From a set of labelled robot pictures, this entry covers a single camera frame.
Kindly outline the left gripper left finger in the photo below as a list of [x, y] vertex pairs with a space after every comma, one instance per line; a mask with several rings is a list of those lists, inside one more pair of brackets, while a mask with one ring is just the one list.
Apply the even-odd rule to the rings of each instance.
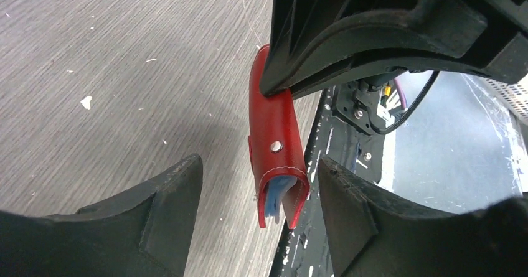
[[74, 214], [1, 212], [1, 275], [183, 276], [202, 173], [191, 154]]

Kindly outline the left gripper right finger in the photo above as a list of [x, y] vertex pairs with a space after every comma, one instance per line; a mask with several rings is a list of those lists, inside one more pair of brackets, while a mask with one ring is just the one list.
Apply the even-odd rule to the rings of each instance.
[[527, 0], [274, 0], [266, 96], [413, 71], [527, 75]]

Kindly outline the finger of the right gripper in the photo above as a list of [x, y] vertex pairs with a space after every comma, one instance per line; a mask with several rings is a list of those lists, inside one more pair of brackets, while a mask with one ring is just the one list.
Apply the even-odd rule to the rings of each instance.
[[453, 214], [324, 157], [320, 201], [336, 276], [526, 276], [527, 199]]

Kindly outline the red card holder wallet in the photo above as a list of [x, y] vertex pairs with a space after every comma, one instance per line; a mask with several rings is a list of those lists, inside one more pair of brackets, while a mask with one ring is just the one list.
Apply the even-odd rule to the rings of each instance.
[[249, 88], [248, 148], [255, 181], [258, 223], [284, 212], [288, 228], [297, 226], [310, 190], [298, 121], [290, 90], [265, 97], [260, 81], [270, 52], [262, 46], [253, 61]]

